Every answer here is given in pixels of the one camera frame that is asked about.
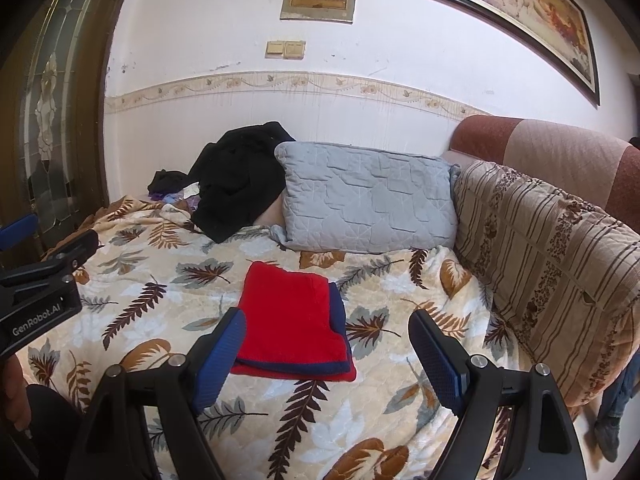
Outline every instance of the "metal screw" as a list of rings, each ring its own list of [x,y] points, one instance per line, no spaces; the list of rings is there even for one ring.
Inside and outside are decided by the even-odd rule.
[[[536,365],[536,371],[542,376],[548,376],[551,373],[551,368],[544,363],[538,363]]]
[[[169,366],[182,366],[185,361],[187,360],[187,358],[182,355],[182,354],[176,354],[176,355],[172,355],[171,357],[169,357]]]
[[[107,377],[117,377],[120,375],[121,371],[122,367],[120,365],[111,365],[109,368],[107,368],[105,374],[107,374]]]
[[[483,355],[471,356],[471,364],[476,368],[484,368],[489,364],[489,361]]]

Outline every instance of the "brown and pink headboard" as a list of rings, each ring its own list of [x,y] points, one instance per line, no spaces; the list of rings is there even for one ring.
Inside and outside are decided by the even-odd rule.
[[[471,116],[453,133],[450,162],[480,158],[560,187],[640,233],[640,150],[590,130],[532,119]]]

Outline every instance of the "floral border strip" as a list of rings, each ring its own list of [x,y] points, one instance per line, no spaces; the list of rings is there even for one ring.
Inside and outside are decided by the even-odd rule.
[[[328,94],[395,104],[461,121],[489,113],[424,90],[364,77],[315,72],[236,72],[171,81],[116,97],[107,97],[108,114],[151,103],[204,94],[286,92]]]

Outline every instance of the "wooden door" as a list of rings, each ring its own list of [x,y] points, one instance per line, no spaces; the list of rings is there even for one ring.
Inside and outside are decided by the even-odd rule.
[[[102,103],[122,0],[45,0],[0,69],[0,223],[39,229],[0,263],[35,261],[106,205]]]

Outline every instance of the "folded red garment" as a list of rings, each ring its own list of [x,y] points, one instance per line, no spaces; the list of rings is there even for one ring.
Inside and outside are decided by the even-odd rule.
[[[335,283],[329,283],[329,324],[334,330],[340,334],[340,336],[344,339],[344,344],[347,349],[347,358],[349,363],[349,370],[344,373],[338,374],[321,374],[321,373],[311,373],[311,372],[303,372],[299,374],[289,373],[286,371],[274,371],[274,370],[266,370],[264,368],[250,366],[244,363],[236,362],[234,367],[231,370],[231,373],[238,375],[251,375],[255,377],[267,377],[271,379],[292,379],[292,380],[321,380],[321,381],[346,381],[351,382],[356,378],[356,368],[353,365],[353,357],[351,355],[351,346],[347,339],[346,335],[346,327],[345,327],[345,314],[344,314],[344,303],[342,302],[342,298],[340,296],[340,292],[338,292],[338,288],[335,286]]]
[[[349,380],[354,374],[345,339],[330,326],[329,287],[323,276],[254,262],[238,307],[247,328],[232,373],[260,367],[260,375],[278,378],[337,380],[343,374],[341,380]]]

